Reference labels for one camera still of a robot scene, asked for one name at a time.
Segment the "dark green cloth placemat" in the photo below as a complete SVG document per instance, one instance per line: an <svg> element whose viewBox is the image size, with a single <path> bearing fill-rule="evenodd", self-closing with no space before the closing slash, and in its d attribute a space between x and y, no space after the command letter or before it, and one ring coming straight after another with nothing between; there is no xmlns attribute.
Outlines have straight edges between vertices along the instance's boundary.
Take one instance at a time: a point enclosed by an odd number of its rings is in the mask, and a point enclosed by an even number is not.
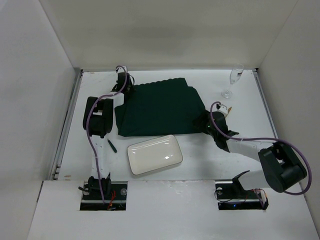
<svg viewBox="0 0 320 240"><path fill-rule="evenodd" d="M185 78L135 85L114 109L118 135L153 137L197 134L193 121L206 107Z"/></svg>

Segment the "clear champagne flute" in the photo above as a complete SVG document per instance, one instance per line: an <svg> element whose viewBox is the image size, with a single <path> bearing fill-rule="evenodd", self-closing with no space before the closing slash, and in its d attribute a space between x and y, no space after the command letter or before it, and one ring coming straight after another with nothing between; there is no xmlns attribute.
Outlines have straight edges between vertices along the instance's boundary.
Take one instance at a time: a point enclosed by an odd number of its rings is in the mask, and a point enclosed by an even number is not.
<svg viewBox="0 0 320 240"><path fill-rule="evenodd" d="M234 65L234 67L232 68L230 75L229 75L229 86L226 88L226 90L224 90L221 95L223 98L225 99L230 99L233 95L231 88L232 86L237 83L244 71L244 66L240 63L237 63L236 65Z"/></svg>

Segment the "gold fork dark handle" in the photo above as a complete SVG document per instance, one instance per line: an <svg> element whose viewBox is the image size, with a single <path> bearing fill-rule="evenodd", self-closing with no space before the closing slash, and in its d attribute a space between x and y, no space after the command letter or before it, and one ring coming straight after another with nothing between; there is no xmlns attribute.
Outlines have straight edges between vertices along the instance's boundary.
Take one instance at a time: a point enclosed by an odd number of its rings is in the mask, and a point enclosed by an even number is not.
<svg viewBox="0 0 320 240"><path fill-rule="evenodd" d="M111 147L111 149L113 150L113 152L114 152L114 153L117 153L118 150L117 150L116 147L113 145L113 143L112 143L109 139L107 139L107 142L108 142L109 146Z"/></svg>

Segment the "white rectangular plate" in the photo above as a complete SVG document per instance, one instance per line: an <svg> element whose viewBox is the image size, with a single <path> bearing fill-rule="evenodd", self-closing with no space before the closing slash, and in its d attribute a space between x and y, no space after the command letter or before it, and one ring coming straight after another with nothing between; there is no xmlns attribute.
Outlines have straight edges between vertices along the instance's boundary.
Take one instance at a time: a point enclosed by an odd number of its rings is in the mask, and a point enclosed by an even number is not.
<svg viewBox="0 0 320 240"><path fill-rule="evenodd" d="M182 163L183 155L174 135L146 140L127 148L133 175L138 176Z"/></svg>

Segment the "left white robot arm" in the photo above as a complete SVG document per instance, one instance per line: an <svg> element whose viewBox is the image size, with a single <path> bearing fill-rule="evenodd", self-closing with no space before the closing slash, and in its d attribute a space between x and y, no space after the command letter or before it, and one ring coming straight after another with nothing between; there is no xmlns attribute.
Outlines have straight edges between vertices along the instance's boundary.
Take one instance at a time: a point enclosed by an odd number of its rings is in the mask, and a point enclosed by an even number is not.
<svg viewBox="0 0 320 240"><path fill-rule="evenodd" d="M109 94L87 98L82 126L93 150L91 175L87 187L89 192L102 191L108 195L111 191L111 170L104 157L107 134L113 128L114 109L122 106L129 94L134 92L134 83L134 78L128 72L119 72L116 84Z"/></svg>

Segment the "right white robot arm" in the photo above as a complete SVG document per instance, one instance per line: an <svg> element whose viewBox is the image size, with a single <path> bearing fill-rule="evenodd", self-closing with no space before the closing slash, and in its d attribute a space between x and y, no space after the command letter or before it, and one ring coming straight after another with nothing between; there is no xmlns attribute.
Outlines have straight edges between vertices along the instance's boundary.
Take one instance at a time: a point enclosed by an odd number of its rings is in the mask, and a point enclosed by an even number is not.
<svg viewBox="0 0 320 240"><path fill-rule="evenodd" d="M282 140L245 139L228 129L226 118L219 111L205 110L192 123L201 133L210 135L219 149L259 162L267 185L278 193L285 193L307 177L306 167L293 147Z"/></svg>

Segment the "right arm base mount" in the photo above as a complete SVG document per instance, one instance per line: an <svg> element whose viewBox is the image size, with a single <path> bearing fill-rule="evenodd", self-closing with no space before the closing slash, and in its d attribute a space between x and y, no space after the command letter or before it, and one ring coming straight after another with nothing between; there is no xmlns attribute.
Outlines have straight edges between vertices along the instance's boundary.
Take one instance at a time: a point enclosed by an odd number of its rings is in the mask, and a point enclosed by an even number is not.
<svg viewBox="0 0 320 240"><path fill-rule="evenodd" d="M244 190L236 182L216 181L215 199L220 211L262 210L269 207L266 192L260 188Z"/></svg>

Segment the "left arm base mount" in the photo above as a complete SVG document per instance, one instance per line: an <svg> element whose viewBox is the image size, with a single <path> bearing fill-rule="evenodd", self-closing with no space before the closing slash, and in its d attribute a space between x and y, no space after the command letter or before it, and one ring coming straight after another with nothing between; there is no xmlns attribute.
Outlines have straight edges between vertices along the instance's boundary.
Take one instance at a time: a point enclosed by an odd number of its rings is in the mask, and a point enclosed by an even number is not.
<svg viewBox="0 0 320 240"><path fill-rule="evenodd" d="M112 181L110 176L102 178L101 182L90 177L81 191L81 211L125 211L127 207L128 183Z"/></svg>

